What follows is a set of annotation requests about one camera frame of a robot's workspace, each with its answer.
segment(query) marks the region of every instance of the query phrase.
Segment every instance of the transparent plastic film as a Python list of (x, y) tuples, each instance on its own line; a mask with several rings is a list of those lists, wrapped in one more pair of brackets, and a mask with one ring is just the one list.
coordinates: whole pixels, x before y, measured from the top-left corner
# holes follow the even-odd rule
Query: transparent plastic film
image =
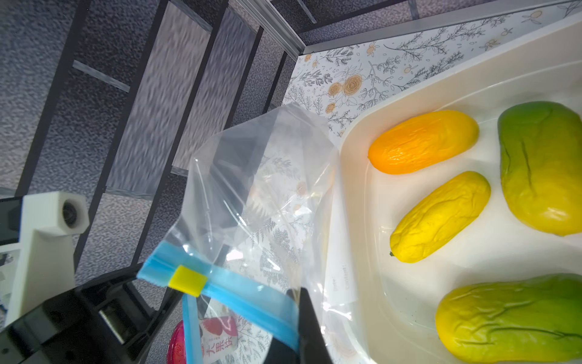
[(180, 217), (140, 277), (220, 302), (298, 350), (301, 287), (323, 319), (337, 166), (326, 120), (295, 104), (213, 136), (193, 154)]

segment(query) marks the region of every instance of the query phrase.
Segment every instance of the floral tablecloth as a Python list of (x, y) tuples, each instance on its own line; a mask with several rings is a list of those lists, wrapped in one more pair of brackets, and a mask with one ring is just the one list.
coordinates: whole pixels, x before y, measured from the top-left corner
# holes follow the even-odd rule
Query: floral tablecloth
[(582, 1), (300, 56), (283, 103), (327, 117), (339, 145), (364, 110), (463, 61), (582, 10)]

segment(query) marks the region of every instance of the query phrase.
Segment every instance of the plastic fruit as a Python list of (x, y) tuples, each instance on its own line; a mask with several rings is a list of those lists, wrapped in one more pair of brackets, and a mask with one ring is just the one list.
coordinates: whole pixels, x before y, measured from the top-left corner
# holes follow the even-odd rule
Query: plastic fruit
[(436, 330), (446, 348), (469, 363), (582, 358), (582, 276), (455, 289), (438, 306)]
[(582, 232), (582, 122), (562, 104), (516, 105), (499, 117), (501, 185), (511, 212), (534, 229)]
[(491, 187), (469, 171), (435, 189), (398, 223), (390, 236), (392, 254), (415, 263), (433, 254), (465, 229), (487, 205)]
[(475, 145), (479, 126), (460, 111), (435, 111), (388, 130), (370, 146), (372, 165), (387, 174), (405, 174), (452, 158)]

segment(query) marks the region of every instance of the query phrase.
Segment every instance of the orange flower print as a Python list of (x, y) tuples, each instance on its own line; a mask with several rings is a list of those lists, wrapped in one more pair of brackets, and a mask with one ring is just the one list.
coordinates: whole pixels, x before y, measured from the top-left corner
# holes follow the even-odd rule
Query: orange flower print
[(536, 10), (535, 12), (531, 13), (530, 15), (522, 15), (521, 17), (526, 18), (522, 23), (525, 22), (532, 22), (534, 24), (541, 24), (537, 19), (542, 16), (541, 10)]
[(485, 43), (485, 45), (480, 46), (479, 48), (485, 48), (486, 51), (490, 50), (491, 48), (493, 48), (496, 45), (499, 45), (501, 43), (499, 43), (497, 40), (492, 39), (490, 41), (488, 41), (487, 43)]
[(332, 85), (329, 87), (328, 95), (336, 96), (337, 94), (339, 94), (339, 92), (341, 90), (342, 90), (342, 85), (340, 83), (338, 83), (338, 82), (332, 83)]
[(410, 72), (412, 72), (412, 70), (413, 70), (413, 69), (415, 69), (416, 67), (418, 67), (418, 65), (417, 65), (417, 66), (408, 65), (408, 66), (406, 66), (406, 67), (404, 68), (404, 73), (410, 73)]
[(362, 76), (353, 75), (352, 77), (348, 78), (346, 83), (343, 85), (343, 93), (348, 96), (353, 95), (360, 89), (361, 86)]
[(368, 47), (368, 50), (366, 51), (366, 53), (373, 57), (374, 51), (376, 50), (376, 48), (380, 48), (380, 46), (376, 45), (376, 42), (372, 42), (372, 43), (370, 43), (370, 46)]

